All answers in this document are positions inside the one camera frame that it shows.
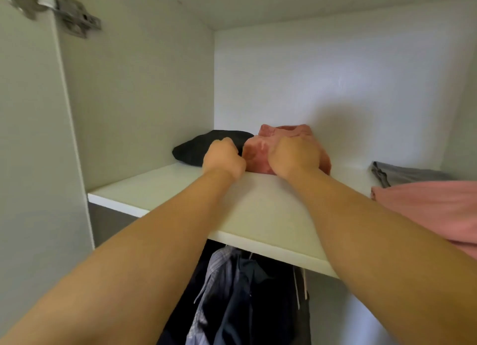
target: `folded black clothing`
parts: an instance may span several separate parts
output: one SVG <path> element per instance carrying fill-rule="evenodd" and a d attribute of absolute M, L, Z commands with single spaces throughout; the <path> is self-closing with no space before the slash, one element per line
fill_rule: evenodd
<path fill-rule="evenodd" d="M 242 155 L 242 149 L 245 142 L 253 137 L 253 134 L 243 131 L 210 131 L 207 134 L 202 134 L 194 139 L 178 145 L 172 150 L 172 155 L 178 161 L 190 164 L 191 166 L 202 167 L 204 157 L 216 139 L 222 140 L 229 137 L 233 140 L 238 149 L 238 155 Z"/>

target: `pink towel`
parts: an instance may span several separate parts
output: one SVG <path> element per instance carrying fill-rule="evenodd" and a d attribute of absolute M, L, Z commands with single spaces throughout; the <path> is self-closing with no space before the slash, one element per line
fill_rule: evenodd
<path fill-rule="evenodd" d="M 330 174 L 330 157 L 313 137 L 312 129 L 306 124 L 282 127 L 262 125 L 259 135 L 248 139 L 243 147 L 242 157 L 247 161 L 247 170 L 255 173 L 275 174 L 268 163 L 268 152 L 282 137 L 303 137 L 313 141 L 321 151 L 319 169 L 328 175 Z"/>
<path fill-rule="evenodd" d="M 372 198 L 450 240 L 477 259 L 477 181 L 416 182 L 372 188 Z"/>

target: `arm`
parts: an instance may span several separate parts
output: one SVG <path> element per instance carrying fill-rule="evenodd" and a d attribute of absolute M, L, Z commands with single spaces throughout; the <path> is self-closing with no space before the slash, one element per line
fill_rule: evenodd
<path fill-rule="evenodd" d="M 476 343 L 473 258 L 325 175 L 301 138 L 283 138 L 269 162 L 306 204 L 338 276 L 398 343 Z"/>
<path fill-rule="evenodd" d="M 0 344 L 155 344 L 245 161 L 226 138 L 212 143 L 203 167 L 189 187 L 95 250 Z"/>

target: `white wall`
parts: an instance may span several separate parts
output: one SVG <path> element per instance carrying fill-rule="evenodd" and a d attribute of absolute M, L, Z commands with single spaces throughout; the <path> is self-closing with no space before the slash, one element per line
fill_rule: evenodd
<path fill-rule="evenodd" d="M 476 18 L 452 0 L 218 31 L 215 128 L 307 123 L 334 164 L 438 168 Z"/>
<path fill-rule="evenodd" d="M 477 48 L 442 168 L 459 179 L 477 180 Z"/>
<path fill-rule="evenodd" d="M 307 271 L 313 345 L 396 345 L 341 280 Z"/>
<path fill-rule="evenodd" d="M 213 127 L 212 31 L 175 0 L 81 0 L 103 21 L 62 33 L 87 189 L 173 163 Z"/>

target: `door hinge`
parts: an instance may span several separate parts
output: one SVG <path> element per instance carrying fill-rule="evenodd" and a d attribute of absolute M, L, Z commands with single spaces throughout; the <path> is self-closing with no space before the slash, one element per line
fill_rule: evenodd
<path fill-rule="evenodd" d="M 37 12 L 53 10 L 62 22 L 64 30 L 71 35 L 87 38 L 89 30 L 101 30 L 101 20 L 89 14 L 78 0 L 9 0 L 9 2 L 31 20 L 35 20 Z"/>

